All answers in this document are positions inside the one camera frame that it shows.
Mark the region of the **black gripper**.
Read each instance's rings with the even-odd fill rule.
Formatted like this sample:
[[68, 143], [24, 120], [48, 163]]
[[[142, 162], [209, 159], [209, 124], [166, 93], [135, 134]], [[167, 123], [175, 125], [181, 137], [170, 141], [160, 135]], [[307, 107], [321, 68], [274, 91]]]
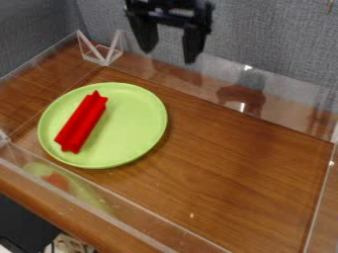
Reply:
[[126, 0], [124, 11], [144, 53], [159, 42], [158, 24], [162, 24], [183, 28], [185, 63], [195, 62], [211, 33], [214, 5], [210, 0]]

